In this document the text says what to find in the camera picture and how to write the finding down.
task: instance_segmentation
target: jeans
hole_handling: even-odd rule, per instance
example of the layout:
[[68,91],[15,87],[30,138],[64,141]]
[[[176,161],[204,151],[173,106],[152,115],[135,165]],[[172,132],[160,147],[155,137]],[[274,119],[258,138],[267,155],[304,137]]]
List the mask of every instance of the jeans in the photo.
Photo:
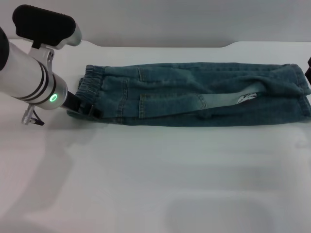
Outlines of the jeans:
[[76,95],[124,125],[213,127],[309,119],[311,90],[297,65],[239,63],[88,65]]

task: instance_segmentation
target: white tabletop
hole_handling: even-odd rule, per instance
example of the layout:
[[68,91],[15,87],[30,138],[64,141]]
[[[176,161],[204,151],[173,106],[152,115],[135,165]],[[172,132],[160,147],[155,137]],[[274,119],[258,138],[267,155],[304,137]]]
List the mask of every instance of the white tabletop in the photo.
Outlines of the white tabletop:
[[[12,40],[24,51],[30,43]],[[55,51],[75,92],[88,64],[296,63],[311,43]],[[311,124],[171,128],[77,121],[0,95],[0,233],[309,233]]]

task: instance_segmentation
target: white wall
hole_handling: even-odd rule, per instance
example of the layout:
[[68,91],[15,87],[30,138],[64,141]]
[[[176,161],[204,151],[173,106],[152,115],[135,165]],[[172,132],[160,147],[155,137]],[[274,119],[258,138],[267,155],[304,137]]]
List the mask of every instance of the white wall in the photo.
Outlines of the white wall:
[[21,4],[72,16],[102,46],[217,47],[234,41],[311,41],[310,0],[1,0],[0,26],[15,36]]

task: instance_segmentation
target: denim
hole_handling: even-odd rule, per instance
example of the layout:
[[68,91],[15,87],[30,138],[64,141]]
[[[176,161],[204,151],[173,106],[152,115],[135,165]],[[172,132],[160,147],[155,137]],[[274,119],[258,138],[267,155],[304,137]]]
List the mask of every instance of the denim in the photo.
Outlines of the denim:
[[124,125],[283,124],[310,118],[306,98],[310,93],[302,70],[293,64],[88,65],[76,96],[94,104],[103,111],[103,117],[68,114]]

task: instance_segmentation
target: white logo print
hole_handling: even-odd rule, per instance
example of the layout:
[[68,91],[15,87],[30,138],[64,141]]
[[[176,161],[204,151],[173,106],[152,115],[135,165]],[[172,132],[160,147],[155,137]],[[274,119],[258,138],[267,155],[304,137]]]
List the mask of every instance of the white logo print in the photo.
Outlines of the white logo print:
[[256,97],[257,97],[257,94],[256,94],[256,93],[242,95],[242,96],[238,99],[237,103],[242,103],[242,102],[244,102],[244,101],[251,100],[251,99],[254,99],[254,98],[256,98]]

